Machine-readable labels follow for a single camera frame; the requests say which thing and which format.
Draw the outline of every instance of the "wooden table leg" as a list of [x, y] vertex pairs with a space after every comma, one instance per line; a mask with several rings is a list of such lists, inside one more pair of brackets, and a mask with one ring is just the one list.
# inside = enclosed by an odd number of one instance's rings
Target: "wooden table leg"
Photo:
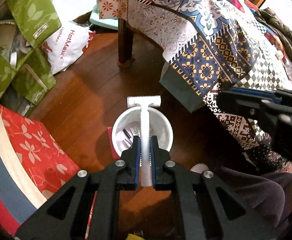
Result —
[[118, 66], [129, 67], [132, 62], [134, 33], [127, 27], [124, 19], [118, 19]]

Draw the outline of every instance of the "yellow object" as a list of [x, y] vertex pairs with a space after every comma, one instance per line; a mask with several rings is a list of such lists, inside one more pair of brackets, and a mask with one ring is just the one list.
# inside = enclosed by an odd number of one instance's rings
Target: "yellow object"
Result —
[[144, 240], [144, 238], [141, 238], [139, 236], [135, 236], [135, 235], [132, 235], [132, 234], [128, 234], [126, 240]]

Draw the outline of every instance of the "white plastic bag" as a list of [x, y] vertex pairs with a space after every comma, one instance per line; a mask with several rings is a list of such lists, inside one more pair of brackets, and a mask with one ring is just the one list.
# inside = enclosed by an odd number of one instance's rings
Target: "white plastic bag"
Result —
[[65, 22], [42, 45], [51, 64], [52, 73], [64, 71], [88, 48], [95, 32], [72, 22]]

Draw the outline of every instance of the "white razor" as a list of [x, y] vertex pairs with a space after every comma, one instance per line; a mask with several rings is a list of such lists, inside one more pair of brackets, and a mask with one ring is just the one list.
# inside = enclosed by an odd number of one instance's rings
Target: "white razor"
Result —
[[150, 124], [148, 107], [160, 107], [160, 96], [127, 97], [127, 107], [141, 106], [142, 187], [152, 186], [150, 173]]

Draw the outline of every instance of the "metal screw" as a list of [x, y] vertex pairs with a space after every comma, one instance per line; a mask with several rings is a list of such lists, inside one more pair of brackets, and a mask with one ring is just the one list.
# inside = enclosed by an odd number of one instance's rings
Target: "metal screw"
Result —
[[175, 163], [174, 161], [167, 161], [167, 162], [165, 162], [165, 165], [166, 165], [167, 167], [169, 167], [169, 168], [174, 167], [175, 164], [176, 164], [176, 163]]
[[278, 117], [285, 123], [290, 123], [291, 121], [290, 117], [287, 114], [280, 114]]
[[81, 177], [81, 178], [86, 177], [87, 171], [80, 170], [79, 172], [77, 172], [77, 175], [78, 175], [78, 177]]
[[118, 167], [122, 167], [122, 166], [125, 165], [125, 161], [123, 161], [123, 160], [118, 160], [118, 161], [115, 162], [115, 164], [116, 164], [116, 166], [118, 166]]
[[203, 174], [204, 174], [204, 177], [208, 178], [208, 179], [210, 179], [214, 176], [214, 173], [212, 173], [211, 171], [204, 171]]
[[270, 104], [270, 101], [269, 101], [269, 100], [266, 100], [266, 99], [262, 99], [262, 102], [263, 102], [264, 104]]

